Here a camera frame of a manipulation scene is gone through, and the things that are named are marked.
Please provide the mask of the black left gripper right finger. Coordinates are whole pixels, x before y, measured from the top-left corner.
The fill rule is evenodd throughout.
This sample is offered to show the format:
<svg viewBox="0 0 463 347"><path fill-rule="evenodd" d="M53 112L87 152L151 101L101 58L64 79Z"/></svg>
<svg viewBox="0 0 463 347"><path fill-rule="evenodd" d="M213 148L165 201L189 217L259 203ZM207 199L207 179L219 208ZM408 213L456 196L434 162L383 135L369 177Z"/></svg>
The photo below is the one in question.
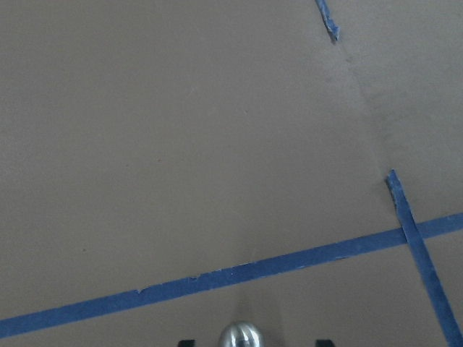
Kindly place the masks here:
<svg viewBox="0 0 463 347"><path fill-rule="evenodd" d="M315 347L334 347L334 342L329 339L317 339Z"/></svg>

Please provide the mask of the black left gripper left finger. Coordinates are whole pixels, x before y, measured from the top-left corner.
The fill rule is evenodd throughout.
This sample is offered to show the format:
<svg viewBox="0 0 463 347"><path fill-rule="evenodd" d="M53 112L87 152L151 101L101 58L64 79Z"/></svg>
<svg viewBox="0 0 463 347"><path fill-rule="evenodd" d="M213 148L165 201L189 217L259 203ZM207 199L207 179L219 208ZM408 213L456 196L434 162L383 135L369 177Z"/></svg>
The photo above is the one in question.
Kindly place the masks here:
<svg viewBox="0 0 463 347"><path fill-rule="evenodd" d="M195 347L195 340L180 340L177 347Z"/></svg>

